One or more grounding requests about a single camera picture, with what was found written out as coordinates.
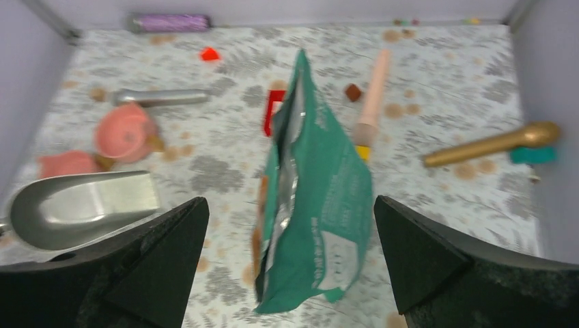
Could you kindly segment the silver metal scoop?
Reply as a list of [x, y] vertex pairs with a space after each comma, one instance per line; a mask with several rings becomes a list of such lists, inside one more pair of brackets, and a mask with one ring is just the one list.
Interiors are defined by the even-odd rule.
[[10, 200], [1, 233], [31, 247], [82, 247], [149, 217], [161, 207], [149, 171], [101, 172], [43, 178]]

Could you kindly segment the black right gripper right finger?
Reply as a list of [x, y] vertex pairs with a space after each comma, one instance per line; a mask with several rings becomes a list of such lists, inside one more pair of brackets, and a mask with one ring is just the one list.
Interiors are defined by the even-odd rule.
[[409, 327], [577, 327], [578, 266], [486, 243], [379, 196], [378, 234]]

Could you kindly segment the green pet food bag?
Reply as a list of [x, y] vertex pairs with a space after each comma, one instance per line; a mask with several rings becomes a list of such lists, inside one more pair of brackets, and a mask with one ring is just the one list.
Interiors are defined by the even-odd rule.
[[258, 314], [334, 303], [358, 279], [371, 236], [371, 172], [296, 56], [272, 116], [254, 256]]

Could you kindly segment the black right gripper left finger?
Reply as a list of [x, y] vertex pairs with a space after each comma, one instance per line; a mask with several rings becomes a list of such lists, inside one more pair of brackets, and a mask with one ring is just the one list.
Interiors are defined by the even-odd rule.
[[1, 326], [180, 327], [209, 216], [196, 197], [47, 262], [1, 267]]

